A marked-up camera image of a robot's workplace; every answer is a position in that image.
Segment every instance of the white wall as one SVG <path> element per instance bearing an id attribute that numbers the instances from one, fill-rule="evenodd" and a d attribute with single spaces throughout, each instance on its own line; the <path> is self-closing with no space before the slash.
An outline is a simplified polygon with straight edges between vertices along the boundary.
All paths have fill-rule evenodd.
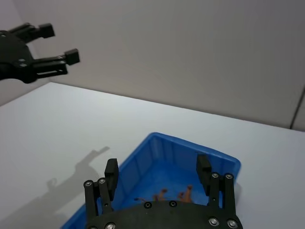
<path id="1" fill-rule="evenodd" d="M 305 83 L 303 0 L 14 2 L 39 55 L 79 49 L 55 82 L 283 127 Z"/>
<path id="2" fill-rule="evenodd" d="M 21 20 L 12 0 L 1 0 L 0 30 L 9 30 L 23 23 L 24 22 Z M 33 56 L 37 57 L 34 47 L 31 44 L 29 45 L 29 48 Z M 24 84 L 23 82 L 14 79 L 0 81 L 0 106 L 26 94 L 27 92 L 30 92 L 48 81 L 48 79 L 41 79 L 31 84 Z"/>

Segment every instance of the blue tray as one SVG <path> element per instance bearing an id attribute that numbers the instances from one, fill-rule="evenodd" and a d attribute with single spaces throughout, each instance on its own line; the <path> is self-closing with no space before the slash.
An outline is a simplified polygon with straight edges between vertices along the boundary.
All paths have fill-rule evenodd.
<path id="1" fill-rule="evenodd" d="M 198 154 L 208 156 L 213 172 L 220 175 L 231 173 L 237 178 L 241 167 L 238 159 L 177 137 L 152 133 L 120 165 L 113 209 L 120 210 L 140 204 L 135 198 L 151 201 L 153 195 L 160 193 L 163 188 L 168 190 L 164 197 L 176 198 L 180 192 L 186 191 L 188 185 L 193 186 L 193 202 L 206 205 L 208 197 L 196 172 Z M 86 208 L 83 205 L 62 228 L 84 229 L 85 225 Z"/>

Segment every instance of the white table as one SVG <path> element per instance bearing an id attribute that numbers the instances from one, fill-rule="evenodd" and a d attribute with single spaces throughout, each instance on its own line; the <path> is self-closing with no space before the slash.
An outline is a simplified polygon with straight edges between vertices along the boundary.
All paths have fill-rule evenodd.
<path id="1" fill-rule="evenodd" d="M 245 229 L 304 228 L 305 133 L 56 83 L 0 107 L 0 228 L 60 227 L 84 203 L 83 181 L 151 132 L 242 162 Z"/>

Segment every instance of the black mechanical part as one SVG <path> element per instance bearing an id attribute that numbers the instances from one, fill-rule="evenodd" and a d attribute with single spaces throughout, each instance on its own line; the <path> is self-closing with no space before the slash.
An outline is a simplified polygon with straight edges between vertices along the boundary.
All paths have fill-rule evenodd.
<path id="1" fill-rule="evenodd" d="M 9 31 L 0 31 L 0 80 L 18 79 L 32 83 L 40 78 L 67 74 L 67 64 L 80 62 L 77 49 L 64 55 L 35 60 L 26 45 L 40 37 L 52 36 L 55 33 L 51 24 L 35 28 L 26 23 Z"/>
<path id="2" fill-rule="evenodd" d="M 198 155 L 196 170 L 205 193 L 209 196 L 207 206 L 185 203 L 181 201 L 154 201 L 145 202 L 131 208 L 113 211 L 102 205 L 102 215 L 97 215 L 96 199 L 101 196 L 102 204 L 109 200 L 118 180 L 117 161 L 110 159 L 105 169 L 105 177 L 100 178 L 96 184 L 97 190 L 89 189 L 90 194 L 85 191 L 87 225 L 86 229 L 184 229 L 184 228 L 203 228 L 203 229 L 243 229 L 243 226 L 235 213 L 234 199 L 234 177 L 232 174 L 221 176 L 212 172 L 212 167 L 206 155 Z M 223 207 L 219 207 L 219 192 L 222 192 Z"/>
<path id="3" fill-rule="evenodd" d="M 101 198 L 102 214 L 113 211 L 111 201 L 119 179 L 119 167 L 117 159 L 109 159 L 105 169 L 105 177 L 98 179 L 97 182 L 87 180 L 84 183 L 87 221 L 96 218 L 99 213 L 97 209 L 97 199 Z"/>
<path id="4" fill-rule="evenodd" d="M 105 168 L 105 178 L 107 181 L 110 201 L 113 201 L 119 179 L 119 167 L 116 159 L 112 158 L 108 160 Z"/>
<path id="5" fill-rule="evenodd" d="M 214 227 L 209 219 L 216 218 L 219 225 Z M 117 229 L 230 229 L 228 220 L 233 220 L 242 229 L 242 224 L 235 214 L 223 211 L 221 208 L 185 203 L 177 201 L 176 207 L 171 207 L 169 201 L 156 201 L 150 208 L 143 204 L 131 208 L 113 211 L 95 217 L 88 221 L 86 229 L 104 229 L 110 222 Z"/>

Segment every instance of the gray wall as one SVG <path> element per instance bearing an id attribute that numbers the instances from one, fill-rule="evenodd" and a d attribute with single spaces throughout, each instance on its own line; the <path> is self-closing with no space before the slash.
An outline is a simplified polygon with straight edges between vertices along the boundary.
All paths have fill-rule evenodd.
<path id="1" fill-rule="evenodd" d="M 297 113 L 293 129 L 305 131 L 305 98 L 303 99 L 303 102 L 301 103 L 300 109 Z"/>
<path id="2" fill-rule="evenodd" d="M 23 24 L 17 9 L 12 0 L 0 1 L 0 30 L 9 30 Z M 37 58 L 37 54 L 32 45 L 29 45 L 32 54 Z M 3 80 L 0 82 L 0 106 L 18 98 L 21 95 L 47 83 L 48 79 L 38 80 L 31 84 L 24 84 L 19 80 Z"/>
<path id="3" fill-rule="evenodd" d="M 79 49 L 54 82 L 282 127 L 305 83 L 303 0 L 14 2 L 39 56 Z"/>

